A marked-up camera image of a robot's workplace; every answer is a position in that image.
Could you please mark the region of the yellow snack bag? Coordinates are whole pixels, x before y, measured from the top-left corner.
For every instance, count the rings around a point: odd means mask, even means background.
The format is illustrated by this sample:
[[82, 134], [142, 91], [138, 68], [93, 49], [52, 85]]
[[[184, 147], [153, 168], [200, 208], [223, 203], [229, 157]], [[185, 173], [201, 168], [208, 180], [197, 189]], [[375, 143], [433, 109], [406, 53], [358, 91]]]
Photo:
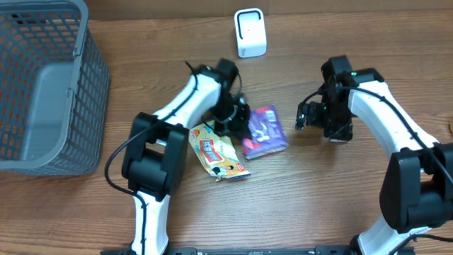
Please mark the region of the yellow snack bag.
[[227, 136], [214, 133], [215, 120], [208, 120], [190, 129], [189, 143], [206, 172], [216, 181], [242, 179], [251, 173], [239, 161]]

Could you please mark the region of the purple red soft package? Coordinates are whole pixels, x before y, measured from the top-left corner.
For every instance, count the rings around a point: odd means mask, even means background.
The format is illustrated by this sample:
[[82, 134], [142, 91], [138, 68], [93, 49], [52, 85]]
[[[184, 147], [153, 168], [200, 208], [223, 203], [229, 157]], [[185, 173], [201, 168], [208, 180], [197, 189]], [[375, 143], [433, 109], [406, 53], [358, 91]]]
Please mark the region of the purple red soft package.
[[275, 105], [252, 110], [248, 128], [251, 138], [242, 140], [243, 153], [247, 159], [279, 152], [288, 146]]

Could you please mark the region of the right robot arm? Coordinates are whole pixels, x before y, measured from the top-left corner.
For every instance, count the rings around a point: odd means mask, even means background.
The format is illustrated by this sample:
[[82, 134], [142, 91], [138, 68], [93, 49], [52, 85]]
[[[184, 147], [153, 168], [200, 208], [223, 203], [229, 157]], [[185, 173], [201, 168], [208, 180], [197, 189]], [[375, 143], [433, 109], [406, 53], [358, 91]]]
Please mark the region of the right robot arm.
[[330, 142], [352, 139], [359, 118], [389, 160], [379, 193], [381, 215], [347, 246], [317, 246], [316, 254], [414, 254], [409, 242], [420, 238], [448, 242], [429, 233], [452, 220], [452, 144], [442, 144], [405, 112], [374, 68], [354, 70], [346, 56], [321, 66], [321, 101], [306, 97], [295, 127], [323, 130]]

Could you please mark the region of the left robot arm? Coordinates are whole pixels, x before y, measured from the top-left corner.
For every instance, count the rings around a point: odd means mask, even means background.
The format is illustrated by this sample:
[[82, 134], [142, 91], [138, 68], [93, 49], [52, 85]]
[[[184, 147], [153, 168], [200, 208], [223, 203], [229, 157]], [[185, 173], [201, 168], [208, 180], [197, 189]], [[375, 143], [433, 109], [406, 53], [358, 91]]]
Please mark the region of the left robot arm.
[[185, 169], [189, 131], [209, 112], [220, 137], [250, 137], [250, 108], [241, 92], [230, 91], [238, 67], [220, 59], [216, 67], [201, 64], [177, 96], [153, 114], [139, 113], [125, 145], [122, 176], [136, 206], [135, 236], [126, 254], [164, 254], [171, 195]]

